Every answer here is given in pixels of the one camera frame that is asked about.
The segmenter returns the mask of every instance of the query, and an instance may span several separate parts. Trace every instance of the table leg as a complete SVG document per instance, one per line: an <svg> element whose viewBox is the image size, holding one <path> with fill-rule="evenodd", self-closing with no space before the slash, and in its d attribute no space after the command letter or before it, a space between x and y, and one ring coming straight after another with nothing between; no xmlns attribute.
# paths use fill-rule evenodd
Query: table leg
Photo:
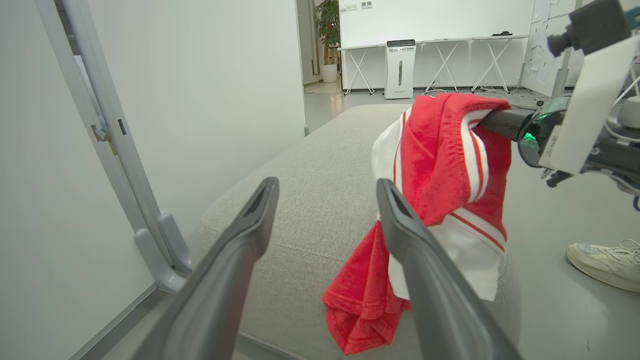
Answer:
<svg viewBox="0 0 640 360"><path fill-rule="evenodd" d="M507 43L506 43L506 44L504 44L504 47L502 48L502 50L500 50L500 52L498 53L498 56L495 56L495 57L493 56L493 50L491 49L491 46L489 45L489 50L491 51L491 54L492 54L492 60L493 60L493 62L491 63L491 65L489 65L489 67L488 67L488 68L486 68L486 70L484 71L484 74L482 74L482 76L480 77L480 79L478 80L478 82L474 85L474 87L472 87L472 88L471 88L471 92L474 92L474 91L476 90L476 88L478 87L478 85L480 85L480 82L484 79L484 77L487 75L487 73L489 73L489 70L491 70L491 68L492 68L494 65L496 65L496 66L498 65L498 59L499 59L499 58L500 58L500 56L504 53L504 50L506 50L507 46L509 45L509 43L510 43L511 41L512 41L512 39L507 40ZM498 70L498 71L499 71L500 78L502 79L502 73L500 72L500 70ZM502 84L504 85L504 88L506 89L506 88L507 88L507 86L506 86L506 84L505 84L505 82L504 82L504 79L502 80Z"/></svg>
<svg viewBox="0 0 640 360"><path fill-rule="evenodd" d="M453 46L453 49L451 49L451 52L447 56L446 60L442 56L442 52L440 52L440 46L438 46L438 44L436 44L436 48L438 49L438 54L440 54L440 58L442 59L442 62L444 63L444 68L447 71L447 74L449 74L449 79L451 79L451 83L453 84L453 88L456 89L456 92L458 92L458 88L456 87L456 82L453 81L453 76L451 76L451 72L449 71L449 67L447 66L447 61L449 61L449 58L451 57L451 54L453 54L453 52L456 50L456 48L458 47L458 44L459 43L456 42L456 45Z"/></svg>
<svg viewBox="0 0 640 360"><path fill-rule="evenodd" d="M622 98L624 98L624 96L625 96L628 92L630 92L630 91L631 91L631 89L632 89L633 87L636 87L636 88L637 88L637 86L638 86L638 82L639 82L639 81L640 81L640 78L636 78L636 79L634 80L634 82L633 82L633 83L631 83L631 85L629 85L629 87L628 87L625 91L623 91L623 92L622 92L622 94L620 94L620 96L618 96L618 98L616 99L615 104L618 104L618 103L620 102L620 100L622 100Z"/></svg>
<svg viewBox="0 0 640 360"><path fill-rule="evenodd" d="M510 41L511 39L507 40L507 43L504 44L504 47L502 48L502 51L498 55L498 58L500 57L500 55L502 55L502 52L504 52L504 50L507 48L507 45L509 45ZM500 71L500 67L498 66L498 58L495 57L493 53L493 49L491 48L491 43L486 42L486 45L489 47L489 52L491 53L491 57L493 58L493 63L495 64L495 68L496 70L498 70L498 76L500 76L500 80L502 81L502 87L505 92L509 92L509 90L507 89L507 83L504 81L504 77L502 77L502 71Z"/></svg>
<svg viewBox="0 0 640 360"><path fill-rule="evenodd" d="M369 81L369 78L367 78L367 74L364 73L364 71L358 69L360 75L362 76L362 79L364 80L365 85L367 85L367 89L369 89L369 95L372 95L374 92L376 92L373 87L371 86L371 82Z"/></svg>
<svg viewBox="0 0 640 360"><path fill-rule="evenodd" d="M347 91L344 93L344 95L347 95L347 94L349 94L351 92L351 88L353 87L353 83L355 83L356 77L358 76L358 72L360 71L360 65L362 64L362 60L364 60L364 57L366 55L367 55L367 49L364 50L364 54L362 54L362 58L360 59L360 62L358 63L354 59L353 54L351 54L351 52L349 52L349 56L353 60L353 63L356 65L356 73L353 74L353 78L351 78L351 82L349 83L349 87L347 87Z"/></svg>
<svg viewBox="0 0 640 360"><path fill-rule="evenodd" d="M449 72L449 67L447 66L447 61L449 61L449 58L451 57L453 52L456 50L456 47L458 47L458 43L456 43L456 45L454 45L453 49L451 49L451 52L449 52L449 55L445 59L442 56L442 52L440 52L440 48L438 47L438 44L436 44L436 48L438 49L438 53L440 53L440 58L442 59L442 65L440 66L440 68L436 72L436 75L433 77L433 80L431 80L431 82L429 83L429 86L427 86L427 88L424 89L424 92L422 93L423 95L426 94L429 91L429 89L431 88L431 86L433 85L433 83L436 82L436 79L438 78L438 75L440 75L440 72L442 71L443 68L447 69L447 72L449 73L449 79L451 79L451 82L453 83L453 77L451 77L451 73ZM453 87L456 89L456 92L457 92L458 88L456 87L456 83L453 83Z"/></svg>

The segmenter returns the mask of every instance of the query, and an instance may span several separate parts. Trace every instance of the white sneaker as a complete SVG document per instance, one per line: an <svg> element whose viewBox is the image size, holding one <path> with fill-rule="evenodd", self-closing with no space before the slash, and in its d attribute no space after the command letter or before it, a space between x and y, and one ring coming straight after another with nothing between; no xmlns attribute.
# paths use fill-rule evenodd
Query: white sneaker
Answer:
<svg viewBox="0 0 640 360"><path fill-rule="evenodd" d="M624 239L619 247L576 243L566 255L575 267L592 278L617 288L640 293L640 243Z"/></svg>

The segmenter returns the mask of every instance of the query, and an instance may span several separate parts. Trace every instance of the folding table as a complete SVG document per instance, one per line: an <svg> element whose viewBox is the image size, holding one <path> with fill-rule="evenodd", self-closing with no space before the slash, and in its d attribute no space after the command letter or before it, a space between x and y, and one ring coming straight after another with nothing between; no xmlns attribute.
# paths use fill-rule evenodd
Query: folding table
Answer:
<svg viewBox="0 0 640 360"><path fill-rule="evenodd" d="M433 80L431 80L431 82L429 83L429 86L427 86L427 88L424 89L424 94L426 94L427 91L429 91L429 88L431 88L433 83L436 81L436 78L440 74L440 71L442 71L442 68L444 68L447 71L447 74L449 75L449 79L451 79L451 83L453 84L453 88L456 89L456 92L458 92L458 88L456 87L456 82L453 81L453 77L451 76L451 71L449 71L449 67L447 66L447 61L449 61L449 58L451 57L453 52L456 50L456 48L458 47L458 44L460 42L469 41L469 40L471 40L471 38L444 38L444 39L436 39L436 40L425 40L425 41L420 42L420 44L422 44L422 46L424 46L424 44L435 44L436 45L436 49L438 49L438 54L440 54L440 59L442 59L442 65L440 66L440 68L436 72L435 76L433 77ZM447 55L446 58L444 56L442 56L442 52L440 51L440 46L438 46L439 44L441 44L443 42L454 42L454 43L456 43L456 45L453 46L453 49L451 49L451 51L449 51L449 55Z"/></svg>
<svg viewBox="0 0 640 360"><path fill-rule="evenodd" d="M487 73L489 73L489 70L491 70L491 68L494 65L495 65L495 69L498 70L498 76L500 76L500 81L502 82L502 87L504 88L504 91L509 92L509 90L507 89L507 84L504 81L504 77L502 76L502 71L500 71L500 67L498 66L498 59L507 49L507 46L509 46L509 43L511 43L511 41L516 38L529 38L529 36L528 35L504 35L504 36L495 36L495 37L477 37L472 39L472 40L486 40L486 45L489 47L489 53L491 53L493 62L491 63L491 65L489 65L488 68L486 68L486 70L484 71L484 74L480 77L476 85L474 85L474 87L471 88L471 92L474 92L476 90L476 88L480 85L480 82L482 81L482 79L484 79L484 77L487 75ZM496 56L493 53L493 49L491 48L491 43L490 43L491 40L507 40L507 42L502 47L502 50L500 50L500 52L498 53L498 56Z"/></svg>
<svg viewBox="0 0 640 360"><path fill-rule="evenodd" d="M356 65L356 72L353 74L353 78L351 79L351 82L349 83L349 86L347 87L347 91L344 93L344 95L347 95L348 93L351 92L351 88L353 87L353 83L355 83L358 74L360 74L360 77L362 77L362 79L364 80L365 85L367 85L367 89L369 90L369 95L371 95L374 92L376 92L374 90L374 88L371 87L369 79L367 79L367 75L364 73L364 71L362 70L361 66L362 66L362 62L364 61L364 57L367 55L367 50L369 48L372 48L372 47L383 47L383 46L387 46L387 45L386 44L377 44L377 45L365 45L365 46L352 46L352 47L339 47L338 48L338 50L340 50L340 51L345 51L345 52L349 51L349 56L353 60L353 63ZM360 58L360 62L356 61L356 59L353 57L353 54L351 54L351 51L350 51L350 50L357 50L357 49L364 49L364 53L362 54L362 57Z"/></svg>

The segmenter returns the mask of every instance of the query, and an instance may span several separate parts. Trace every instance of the metal frame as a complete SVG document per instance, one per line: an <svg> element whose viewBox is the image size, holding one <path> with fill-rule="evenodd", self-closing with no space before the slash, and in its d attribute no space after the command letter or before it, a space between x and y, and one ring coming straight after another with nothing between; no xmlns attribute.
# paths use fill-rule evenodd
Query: metal frame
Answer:
<svg viewBox="0 0 640 360"><path fill-rule="evenodd" d="M362 66L362 62L364 61L364 57L367 56L367 50L368 50L367 48L364 49L364 54L362 54L360 62L357 62L355 60L355 58L353 57L353 54L351 54L351 50L348 50L349 51L349 56L353 60L353 63L356 65L356 71L353 74L353 78L351 79L349 87L347 88L347 91L344 93L344 95L347 95L348 93L350 93L352 91L351 88L353 87L353 83L356 82L356 78L358 77L358 74L360 74L360 76L364 80L365 85L367 85L367 89L369 90L369 95L371 95L374 92L376 92L375 89L373 87L371 87L371 85L369 83L369 79L367 79L367 76L364 74L364 71L360 68L360 66Z"/></svg>
<svg viewBox="0 0 640 360"><path fill-rule="evenodd" d="M136 244L159 287L177 293L184 279L177 279L179 276L171 268L190 274L191 255L171 214L161 213L157 205L109 73L88 3L86 0L63 0L92 89L84 83L54 0L35 0L35 3L80 117L136 234ZM91 90L99 109L92 104ZM106 129L100 124L100 114L106 121ZM113 143L117 157L107 140ZM149 252L152 247L157 251Z"/></svg>
<svg viewBox="0 0 640 360"><path fill-rule="evenodd" d="M458 47L459 43L460 42L456 42L455 45L453 45L453 49L451 49L451 51L449 52L449 55L447 55L446 59L444 58L444 56L442 56L442 52L440 51L440 46L438 46L438 43L435 43L436 49L438 49L438 54L440 54L440 59L442 59L442 65L440 66L440 68L436 72L435 76L433 76L433 80L431 80L431 82L429 83L427 88L424 89L423 95L426 94L427 92L429 92L429 89L431 88L431 86L433 86L433 83L436 82L436 79L438 78L438 75L440 75L440 72L442 71L442 68L445 68L447 70L447 74L449 75L449 79L451 79L451 83L453 84L453 88L456 89L456 92L458 92L458 87L456 87L456 82L453 81L453 76L451 76L451 71L449 71L449 67L447 66L447 61L449 61L449 58L451 57L453 52L456 50L456 48Z"/></svg>
<svg viewBox="0 0 640 360"><path fill-rule="evenodd" d="M500 52L498 53L498 56L496 56L493 53L493 49L491 48L491 41L490 40L486 40L486 45L489 47L489 52L491 53L491 58L492 58L493 62L491 63L491 65L489 65L488 68L486 68L486 70L484 71L484 74L480 77L480 79L474 85L474 87L471 88L471 92L474 92L476 90L476 88L480 85L480 82L482 82L482 79L484 79L484 77L489 73L489 70L491 70L491 68L494 65L495 65L495 69L498 70L498 76L500 76L500 81L502 82L502 87L503 87L504 91L509 92L509 89L507 89L507 83L504 81L504 77L502 76L502 71L500 71L500 66L498 65L498 59L500 58L500 56L502 56L502 54L507 49L507 47L509 46L511 41L513 41L512 38L507 39L506 44L504 44L504 47L502 47L502 50L500 50Z"/></svg>

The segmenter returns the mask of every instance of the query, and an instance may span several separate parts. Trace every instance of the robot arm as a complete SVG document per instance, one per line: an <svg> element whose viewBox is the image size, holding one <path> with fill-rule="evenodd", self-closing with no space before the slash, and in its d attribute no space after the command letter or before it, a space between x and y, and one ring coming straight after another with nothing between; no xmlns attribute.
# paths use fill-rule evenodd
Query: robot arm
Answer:
<svg viewBox="0 0 640 360"><path fill-rule="evenodd" d="M617 0L597 0L569 14L566 33L547 41L554 56L582 49L584 66L570 97L553 99L538 111L506 110L487 115L480 126L518 143L522 159L545 168L547 184L585 172L613 179L640 195L640 98L615 106L640 37L640 7L622 10Z"/></svg>

